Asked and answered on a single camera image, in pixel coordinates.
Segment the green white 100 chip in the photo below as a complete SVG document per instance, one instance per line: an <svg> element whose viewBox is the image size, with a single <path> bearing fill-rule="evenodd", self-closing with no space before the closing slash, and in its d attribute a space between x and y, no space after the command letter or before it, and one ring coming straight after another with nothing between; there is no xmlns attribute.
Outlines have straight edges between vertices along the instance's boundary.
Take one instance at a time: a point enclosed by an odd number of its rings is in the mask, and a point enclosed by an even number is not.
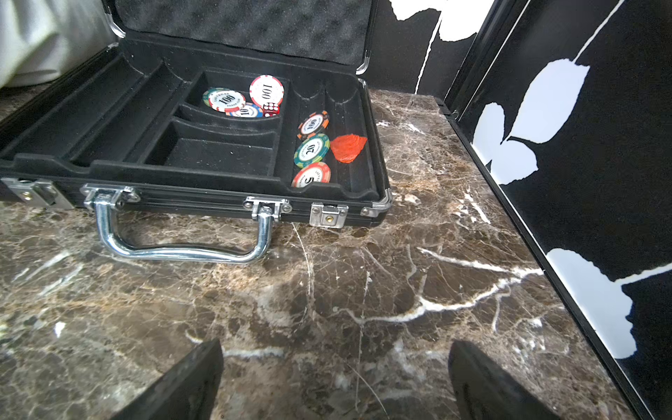
<svg viewBox="0 0 672 420"><path fill-rule="evenodd" d="M231 113L241 110L246 105L243 94L233 89L213 87L202 95L203 102L212 110Z"/></svg>

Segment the green 20 chip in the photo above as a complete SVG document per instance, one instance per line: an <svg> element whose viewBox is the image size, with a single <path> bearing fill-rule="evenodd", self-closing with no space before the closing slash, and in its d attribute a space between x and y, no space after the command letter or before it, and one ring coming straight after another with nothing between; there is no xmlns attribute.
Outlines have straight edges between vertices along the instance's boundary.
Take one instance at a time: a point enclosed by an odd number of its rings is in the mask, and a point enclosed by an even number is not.
<svg viewBox="0 0 672 420"><path fill-rule="evenodd" d="M294 154L294 164L305 168L322 161L331 148L331 141L326 134L320 133L306 139Z"/></svg>

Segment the red white 5 chip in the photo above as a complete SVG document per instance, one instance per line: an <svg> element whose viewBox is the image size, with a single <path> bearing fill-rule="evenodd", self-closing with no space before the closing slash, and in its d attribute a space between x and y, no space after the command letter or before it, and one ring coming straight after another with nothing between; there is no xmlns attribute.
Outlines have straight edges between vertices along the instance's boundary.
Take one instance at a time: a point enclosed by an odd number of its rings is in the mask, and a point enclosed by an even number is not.
<svg viewBox="0 0 672 420"><path fill-rule="evenodd" d="M331 181L332 171L330 167L317 162L303 168L293 179L292 186L295 188L307 187L312 183L329 183Z"/></svg>

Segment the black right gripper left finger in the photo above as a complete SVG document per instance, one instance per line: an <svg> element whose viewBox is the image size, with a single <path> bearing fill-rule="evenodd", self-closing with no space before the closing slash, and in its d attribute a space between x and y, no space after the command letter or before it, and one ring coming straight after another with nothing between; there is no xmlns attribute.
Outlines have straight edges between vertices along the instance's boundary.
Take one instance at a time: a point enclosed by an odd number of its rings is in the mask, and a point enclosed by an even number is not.
<svg viewBox="0 0 672 420"><path fill-rule="evenodd" d="M119 412L115 419L208 419L223 372L218 339L196 346Z"/></svg>

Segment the red white 100 chip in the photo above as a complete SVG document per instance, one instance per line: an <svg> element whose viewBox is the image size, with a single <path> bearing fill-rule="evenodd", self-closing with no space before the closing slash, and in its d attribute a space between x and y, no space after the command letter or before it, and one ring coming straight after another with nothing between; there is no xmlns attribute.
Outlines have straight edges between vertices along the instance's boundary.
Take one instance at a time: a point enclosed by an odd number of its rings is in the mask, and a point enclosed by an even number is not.
<svg viewBox="0 0 672 420"><path fill-rule="evenodd" d="M250 99L263 110L277 110L285 98L283 83L272 75L259 75L250 83Z"/></svg>

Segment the red die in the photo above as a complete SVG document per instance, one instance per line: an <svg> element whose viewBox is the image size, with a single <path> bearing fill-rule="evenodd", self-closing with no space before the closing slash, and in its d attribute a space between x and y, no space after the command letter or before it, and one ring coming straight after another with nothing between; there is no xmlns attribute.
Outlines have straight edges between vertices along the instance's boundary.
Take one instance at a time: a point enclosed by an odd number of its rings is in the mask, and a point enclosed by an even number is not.
<svg viewBox="0 0 672 420"><path fill-rule="evenodd" d="M280 113L280 105L277 103L264 103L261 108L265 117L276 117Z"/></svg>

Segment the red translucent chip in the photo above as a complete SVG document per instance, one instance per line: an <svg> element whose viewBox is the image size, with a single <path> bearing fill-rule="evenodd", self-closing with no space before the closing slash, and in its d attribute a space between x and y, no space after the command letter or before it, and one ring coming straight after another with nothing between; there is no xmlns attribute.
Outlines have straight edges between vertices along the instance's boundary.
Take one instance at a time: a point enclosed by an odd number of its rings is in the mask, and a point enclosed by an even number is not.
<svg viewBox="0 0 672 420"><path fill-rule="evenodd" d="M337 161L351 164L361 154L367 142L368 139L365 136L354 134L339 136L332 140L331 152Z"/></svg>

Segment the black poker chip case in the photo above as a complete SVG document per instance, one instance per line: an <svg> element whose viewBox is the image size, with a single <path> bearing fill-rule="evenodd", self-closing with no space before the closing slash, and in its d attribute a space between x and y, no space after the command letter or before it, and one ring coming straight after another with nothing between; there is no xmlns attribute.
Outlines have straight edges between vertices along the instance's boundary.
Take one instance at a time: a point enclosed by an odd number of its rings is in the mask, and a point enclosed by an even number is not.
<svg viewBox="0 0 672 420"><path fill-rule="evenodd" d="M87 208L104 245L132 259L248 264L278 222L375 227L392 204L367 83L375 1L100 1L117 41L1 123L1 198L34 208ZM272 75L285 87L276 117L235 118L208 89L250 99ZM332 142L367 144L351 164L320 161L329 183L295 188L299 124L330 117ZM123 208L221 215L257 224L251 250L134 246Z"/></svg>

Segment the orange black chip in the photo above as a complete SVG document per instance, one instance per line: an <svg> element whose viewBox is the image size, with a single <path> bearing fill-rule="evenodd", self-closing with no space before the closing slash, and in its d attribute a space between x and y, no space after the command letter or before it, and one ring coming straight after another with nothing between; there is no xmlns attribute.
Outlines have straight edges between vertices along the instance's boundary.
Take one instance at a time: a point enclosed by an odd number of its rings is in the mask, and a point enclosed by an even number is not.
<svg viewBox="0 0 672 420"><path fill-rule="evenodd" d="M309 117L299 124L297 129L297 137L305 141L308 138L314 137L323 133L330 123L330 117L327 111L322 110L314 112Z"/></svg>

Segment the cream cloth bag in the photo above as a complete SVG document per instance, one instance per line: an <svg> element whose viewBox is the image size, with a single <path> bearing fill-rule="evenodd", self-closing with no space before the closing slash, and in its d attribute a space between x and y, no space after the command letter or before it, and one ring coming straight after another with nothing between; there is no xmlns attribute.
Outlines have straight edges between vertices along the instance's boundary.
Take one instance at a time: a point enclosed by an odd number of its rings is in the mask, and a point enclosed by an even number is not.
<svg viewBox="0 0 672 420"><path fill-rule="evenodd" d="M116 41L100 1L3 1L1 86L52 82Z"/></svg>

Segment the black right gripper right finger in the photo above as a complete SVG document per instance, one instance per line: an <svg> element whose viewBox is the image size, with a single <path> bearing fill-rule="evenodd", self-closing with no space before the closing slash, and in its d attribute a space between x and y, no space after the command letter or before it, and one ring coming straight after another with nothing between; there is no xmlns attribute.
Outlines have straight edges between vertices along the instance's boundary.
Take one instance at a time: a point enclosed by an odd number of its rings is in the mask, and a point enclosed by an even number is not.
<svg viewBox="0 0 672 420"><path fill-rule="evenodd" d="M558 419L470 341L453 341L448 371L462 419Z"/></svg>

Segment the blue white chip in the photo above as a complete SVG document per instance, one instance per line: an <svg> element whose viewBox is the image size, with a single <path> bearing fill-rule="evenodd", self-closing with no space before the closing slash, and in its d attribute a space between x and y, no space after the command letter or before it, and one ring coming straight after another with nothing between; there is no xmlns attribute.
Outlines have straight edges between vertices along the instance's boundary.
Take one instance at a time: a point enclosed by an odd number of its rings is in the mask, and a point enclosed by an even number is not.
<svg viewBox="0 0 672 420"><path fill-rule="evenodd" d="M264 111L254 103L246 103L240 110L226 112L227 117L263 118Z"/></svg>

